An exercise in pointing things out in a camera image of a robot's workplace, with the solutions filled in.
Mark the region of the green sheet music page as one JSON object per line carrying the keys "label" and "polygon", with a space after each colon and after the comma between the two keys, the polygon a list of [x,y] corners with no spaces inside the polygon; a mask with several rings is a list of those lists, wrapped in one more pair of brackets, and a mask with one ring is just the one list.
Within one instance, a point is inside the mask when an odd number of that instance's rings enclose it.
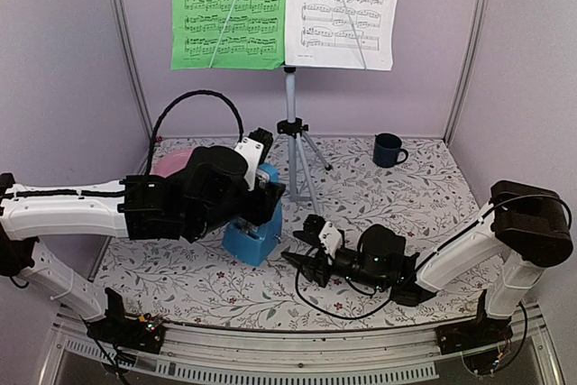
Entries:
{"label": "green sheet music page", "polygon": [[172,0],[172,69],[280,67],[285,5],[286,0]]}

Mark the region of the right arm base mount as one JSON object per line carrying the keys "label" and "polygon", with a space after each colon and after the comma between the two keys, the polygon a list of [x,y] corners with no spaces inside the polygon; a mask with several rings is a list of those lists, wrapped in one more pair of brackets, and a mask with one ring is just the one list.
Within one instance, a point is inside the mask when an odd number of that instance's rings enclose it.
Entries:
{"label": "right arm base mount", "polygon": [[435,339],[441,354],[474,350],[474,353],[463,356],[463,364],[476,376],[491,375],[506,365],[505,357],[512,336],[509,319],[490,319],[485,314],[435,329]]}

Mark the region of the light blue music stand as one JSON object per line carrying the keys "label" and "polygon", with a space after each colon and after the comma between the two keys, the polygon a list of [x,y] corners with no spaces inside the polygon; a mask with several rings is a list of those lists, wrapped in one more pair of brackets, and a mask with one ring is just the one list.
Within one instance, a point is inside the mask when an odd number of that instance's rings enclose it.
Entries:
{"label": "light blue music stand", "polygon": [[315,203],[317,195],[308,166],[306,152],[313,147],[313,142],[307,133],[307,128],[298,118],[296,108],[296,72],[300,68],[291,67],[284,63],[286,88],[287,117],[279,124],[279,133],[288,139],[288,190],[292,201],[307,201]]}

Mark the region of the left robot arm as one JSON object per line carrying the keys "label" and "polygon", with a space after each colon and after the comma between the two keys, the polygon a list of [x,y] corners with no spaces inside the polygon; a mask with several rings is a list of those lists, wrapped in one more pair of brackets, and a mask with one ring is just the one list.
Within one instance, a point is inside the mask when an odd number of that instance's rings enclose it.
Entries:
{"label": "left robot arm", "polygon": [[261,145],[200,146],[167,177],[142,174],[76,188],[33,188],[1,176],[1,274],[43,288],[116,344],[136,320],[121,295],[80,277],[41,242],[46,235],[92,234],[130,240],[205,237],[236,218],[271,221],[285,185],[261,174]]}

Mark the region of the blue metronome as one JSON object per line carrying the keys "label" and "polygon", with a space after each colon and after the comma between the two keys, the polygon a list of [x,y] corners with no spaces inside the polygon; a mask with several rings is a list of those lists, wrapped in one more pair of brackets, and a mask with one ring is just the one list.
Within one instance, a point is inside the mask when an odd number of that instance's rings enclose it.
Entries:
{"label": "blue metronome", "polygon": [[234,258],[258,267],[279,243],[282,230],[281,202],[278,201],[271,220],[254,226],[237,218],[224,231],[222,245]]}

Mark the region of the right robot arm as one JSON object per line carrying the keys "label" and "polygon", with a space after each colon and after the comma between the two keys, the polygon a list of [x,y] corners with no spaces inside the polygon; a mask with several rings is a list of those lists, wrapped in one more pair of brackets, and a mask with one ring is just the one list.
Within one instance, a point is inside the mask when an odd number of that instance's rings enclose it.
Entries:
{"label": "right robot arm", "polygon": [[464,347],[512,336],[509,323],[522,298],[546,269],[572,255],[571,228],[572,212],[557,193],[501,180],[468,225],[426,254],[407,255],[406,238],[383,225],[365,230],[350,249],[342,230],[319,215],[309,215],[302,230],[293,233],[308,244],[308,251],[281,255],[298,278],[321,288],[337,276],[352,288],[370,288],[372,295],[387,292],[389,303],[416,307],[469,269],[507,252],[501,274],[477,301],[475,318],[436,331],[439,340]]}

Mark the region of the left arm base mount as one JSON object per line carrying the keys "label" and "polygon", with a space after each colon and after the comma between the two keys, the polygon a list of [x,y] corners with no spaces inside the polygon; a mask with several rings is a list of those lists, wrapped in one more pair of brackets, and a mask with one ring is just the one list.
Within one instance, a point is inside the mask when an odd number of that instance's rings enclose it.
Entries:
{"label": "left arm base mount", "polygon": [[114,348],[159,354],[166,328],[140,319],[107,314],[100,320],[87,322],[87,334]]}

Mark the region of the white sheet music page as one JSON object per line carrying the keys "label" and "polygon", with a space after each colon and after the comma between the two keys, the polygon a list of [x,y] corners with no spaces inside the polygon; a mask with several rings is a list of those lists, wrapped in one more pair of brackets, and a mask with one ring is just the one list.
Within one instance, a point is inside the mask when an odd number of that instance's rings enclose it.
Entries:
{"label": "white sheet music page", "polygon": [[286,0],[286,65],[390,71],[397,2]]}

